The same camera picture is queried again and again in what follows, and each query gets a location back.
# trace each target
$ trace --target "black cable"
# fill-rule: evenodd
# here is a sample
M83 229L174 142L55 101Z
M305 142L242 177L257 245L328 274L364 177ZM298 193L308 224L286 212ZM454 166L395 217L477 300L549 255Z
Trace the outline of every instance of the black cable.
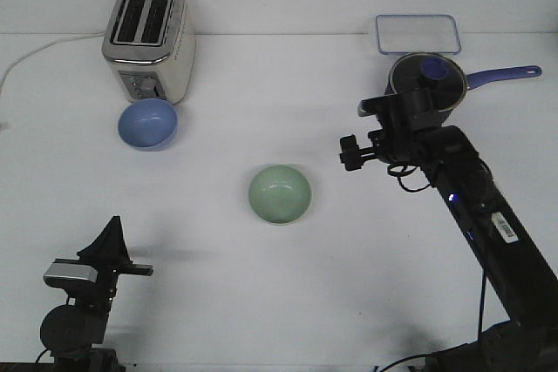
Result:
M41 360L41 357L43 357L43 355L44 355L46 352L48 352L48 351L49 351L49 349L47 349L47 348L46 348L45 350L43 350L43 351L39 354L39 356L37 356L37 359L35 360L35 363L39 363L39 361Z
M390 363L389 365L387 365L385 368L380 369L378 372L385 372L388 369L393 368L394 366L397 366L401 363L405 363L407 361L412 361L413 359L420 359L422 357L427 357L430 356L432 353L424 353L422 355L413 355L413 356L407 356L404 357L403 359L399 359L398 361L395 361L393 363Z
M480 336L482 335L482 321L485 315L485 299L487 296L487 271L482 269L482 285L480 287L480 302L479 302L479 327L477 329L477 341L480 343Z
M405 176L409 176L413 174L415 170L417 170L417 168L418 168L417 166L412 166L409 165L408 163L391 163L390 165L387 166L387 174L393 176L394 178L397 178L399 186L401 186L401 189L403 189L405 192L408 193L422 192L426 188L431 186L430 183L418 189L411 189L405 186L402 180L402 178L404 178Z

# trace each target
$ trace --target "toaster control knob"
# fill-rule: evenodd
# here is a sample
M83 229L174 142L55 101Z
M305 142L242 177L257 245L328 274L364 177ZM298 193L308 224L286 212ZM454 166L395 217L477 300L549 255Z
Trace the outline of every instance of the toaster control knob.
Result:
M154 78L144 78L141 80L141 85L139 89L141 91L155 91L155 85L157 85L157 80Z

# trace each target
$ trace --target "power cord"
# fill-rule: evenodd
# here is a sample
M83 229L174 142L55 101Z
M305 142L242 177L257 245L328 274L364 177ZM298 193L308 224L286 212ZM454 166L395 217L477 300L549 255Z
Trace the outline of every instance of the power cord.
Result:
M419 189L411 189L405 186L403 183L403 178L413 174L415 170L417 170L417 168L418 166L413 166L405 162L391 163L390 165L387 166L387 174L393 176L394 178L397 178L399 186L401 186L401 189L403 189L404 191L409 193L422 192L431 186L430 183L426 186L420 187Z
M6 81L6 78L8 78L8 74L10 74L10 71L19 63L21 63L22 61L24 61L26 58L32 56L33 54L37 54L38 52L42 51L42 50L46 50L49 47L52 47L55 44L60 44L60 43L66 43L68 41L77 41L79 39L87 39L87 38L96 38L96 37L102 37L105 35L105 32L97 32L94 34L88 34L88 35L80 35L77 37L66 37L66 38L60 38L57 39L55 41L52 41L48 44L45 44L39 48L36 48L33 51L30 51L26 54L24 54L22 57L18 58L16 61L14 61L13 63L11 63L8 68L6 69L6 71L4 72L2 79L0 79L0 95L2 95L2 89L3 89L3 84Z
M46 348L45 350L43 350L43 351L37 356L37 359L35 359L35 363L39 363L40 360L41 360L41 357L43 357L44 354L45 354L46 352L48 352L48 351L49 351L49 349L47 349L47 348Z
M479 327L477 329L477 341L480 342L480 336L482 334L482 321L483 321L483 317L484 317L484 310L485 310L485 299L487 296L487 271L482 269L482 284L480 287L480 301L479 301ZM442 350L438 353L443 353L449 350L453 350L453 348L449 348L447 350ZM374 370L374 372L386 372L388 369L393 368L394 366L400 365L401 363L405 363L408 361L412 361L414 359L423 359L426 358L428 356L430 356L432 353L423 353L421 355L413 355L413 356L407 356L404 357L403 359L399 359L398 361L395 361L393 363L390 363L389 365L387 365L384 368L381 368L380 370Z

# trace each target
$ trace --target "camera mount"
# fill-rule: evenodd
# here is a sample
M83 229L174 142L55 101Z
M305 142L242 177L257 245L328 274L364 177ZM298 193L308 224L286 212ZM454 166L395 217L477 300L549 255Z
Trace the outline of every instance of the camera mount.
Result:
M78 260L55 259L44 274L49 287L68 300L43 320L41 341L54 357L53 372L124 372L115 350L93 348L103 342L120 274L150 276L151 265L135 265L124 242L120 217L114 216Z

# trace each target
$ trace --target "pot lid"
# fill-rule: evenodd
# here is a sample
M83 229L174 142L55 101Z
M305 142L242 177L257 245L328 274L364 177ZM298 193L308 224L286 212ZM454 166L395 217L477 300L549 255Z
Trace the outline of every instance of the pot lid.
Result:
M431 52L413 52L401 57L391 68L393 93L429 89L434 108L453 109L467 91L466 75L449 58Z

